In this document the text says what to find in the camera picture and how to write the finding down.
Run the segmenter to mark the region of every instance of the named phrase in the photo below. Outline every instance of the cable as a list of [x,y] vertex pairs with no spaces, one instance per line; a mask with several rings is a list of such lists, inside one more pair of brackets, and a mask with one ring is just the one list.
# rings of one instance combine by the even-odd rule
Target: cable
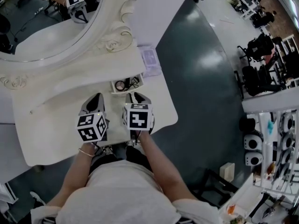
[[25,22],[24,24],[23,24],[23,26],[13,35],[14,36],[14,38],[16,39],[16,36],[17,36],[17,34],[20,32],[20,31],[24,31],[25,29],[23,29],[24,28],[24,26],[26,26],[26,24],[28,23],[28,22],[30,22],[31,20],[33,20],[33,19],[35,19],[36,17],[37,17],[37,15],[35,15],[33,18],[30,18],[29,20],[27,20],[27,22]]
[[13,35],[14,38],[16,38],[15,35],[13,34],[13,32],[11,30],[9,30],[9,32],[11,33],[11,35]]

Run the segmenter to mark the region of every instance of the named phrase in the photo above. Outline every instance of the floor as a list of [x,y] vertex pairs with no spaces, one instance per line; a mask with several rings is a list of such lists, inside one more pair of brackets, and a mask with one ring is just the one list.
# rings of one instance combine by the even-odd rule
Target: floor
[[[234,184],[250,173],[244,165],[242,133],[244,115],[234,73],[215,31],[192,0],[184,4],[161,39],[157,53],[178,122],[153,134],[153,138],[179,169],[189,187],[195,187],[206,168],[216,172],[226,162],[235,163]],[[10,181],[19,201],[11,207],[20,220],[32,208],[29,191],[49,201],[59,190],[71,159],[33,169]]]
[[[246,58],[239,59],[243,52],[237,46],[247,47],[248,42],[257,38],[261,31],[253,27],[250,19],[240,18],[242,14],[237,13],[226,0],[199,1],[198,7],[216,33],[233,70],[241,71],[248,62]],[[251,65],[259,67],[260,63],[251,62]]]
[[14,45],[13,54],[15,47],[33,33],[62,21],[60,13],[54,10],[54,6],[48,10],[48,15],[44,12],[35,15],[41,7],[48,5],[49,2],[46,0],[24,0],[20,8],[16,6],[17,2],[18,0],[7,0],[0,7],[0,13],[9,20],[11,25],[7,36],[10,43]]

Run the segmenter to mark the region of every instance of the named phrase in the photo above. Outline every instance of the dark gray floor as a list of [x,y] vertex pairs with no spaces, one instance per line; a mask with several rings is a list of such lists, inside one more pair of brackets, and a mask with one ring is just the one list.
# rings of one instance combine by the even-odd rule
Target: dark gray floor
[[[178,112],[178,122],[153,135],[190,186],[206,168],[218,172],[234,162],[239,186],[250,169],[244,166],[239,118],[244,115],[234,73],[222,46],[204,15],[186,0],[157,47],[161,66]],[[17,220],[29,212],[35,190],[49,201],[59,190],[70,165],[67,159],[33,170],[10,183],[19,201],[12,206]]]

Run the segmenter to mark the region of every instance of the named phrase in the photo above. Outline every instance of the bracelet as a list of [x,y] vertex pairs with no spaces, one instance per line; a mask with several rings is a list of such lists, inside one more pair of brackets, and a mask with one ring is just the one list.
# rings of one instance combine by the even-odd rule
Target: bracelet
[[83,153],[83,154],[86,154],[87,156],[89,156],[89,157],[91,157],[91,158],[94,157],[94,155],[91,155],[91,154],[88,154],[88,153],[84,152],[81,148],[78,148],[78,150],[79,150],[79,152],[81,152],[81,153]]

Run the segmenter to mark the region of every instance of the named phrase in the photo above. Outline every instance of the hand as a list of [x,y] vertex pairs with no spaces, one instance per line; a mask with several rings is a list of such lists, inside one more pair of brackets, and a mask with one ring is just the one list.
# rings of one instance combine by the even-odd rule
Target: hand
[[149,135],[150,135],[150,133],[148,131],[142,131],[140,136],[139,136],[139,139],[143,139],[143,138],[145,138]]
[[96,152],[95,145],[93,145],[92,143],[83,144],[82,147],[81,147],[81,150],[83,152],[86,152],[86,153],[90,154],[90,155],[94,155],[95,152]]

